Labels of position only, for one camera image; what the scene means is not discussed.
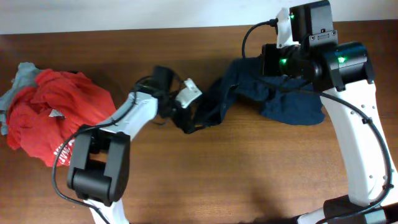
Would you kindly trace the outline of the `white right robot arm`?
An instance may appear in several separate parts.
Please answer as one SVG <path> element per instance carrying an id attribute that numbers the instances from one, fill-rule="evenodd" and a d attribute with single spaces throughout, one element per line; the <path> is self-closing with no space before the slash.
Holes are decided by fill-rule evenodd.
<path id="1" fill-rule="evenodd" d="M 293 222 L 395 223 L 397 169 L 379 118 L 366 47 L 339 43 L 329 1 L 283 8 L 271 24 L 277 42 L 263 46 L 261 73 L 312 85 L 335 129 L 348 178 L 346 195 Z"/>

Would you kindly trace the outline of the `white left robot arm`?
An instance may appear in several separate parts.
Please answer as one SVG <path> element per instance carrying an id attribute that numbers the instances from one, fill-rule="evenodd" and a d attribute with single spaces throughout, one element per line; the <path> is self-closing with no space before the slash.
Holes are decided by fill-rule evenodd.
<path id="1" fill-rule="evenodd" d="M 108 119 L 79 129 L 67 186 L 90 208 L 95 223 L 128 222 L 122 196 L 129 180 L 131 141 L 156 116 L 180 127 L 189 124 L 189 106 L 201 94 L 192 79 L 181 80 L 173 70 L 156 66 Z"/>

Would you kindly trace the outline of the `navy blue shorts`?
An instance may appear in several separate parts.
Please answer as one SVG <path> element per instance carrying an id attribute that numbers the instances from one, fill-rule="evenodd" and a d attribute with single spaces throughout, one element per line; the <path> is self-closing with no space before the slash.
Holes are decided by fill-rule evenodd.
<path id="1" fill-rule="evenodd" d="M 260 67 L 258 57 L 232 61 L 224 75 L 199 97 L 193 120 L 182 128 L 183 132 L 191 134 L 221 124 L 239 97 L 259 103 L 260 115 L 280 123 L 312 126 L 324 121 L 323 105 L 318 96 L 281 90 L 284 87 L 312 91 L 311 84 L 285 77 L 264 77 L 265 82 L 273 85 L 266 86 L 254 79 L 260 75 Z"/>

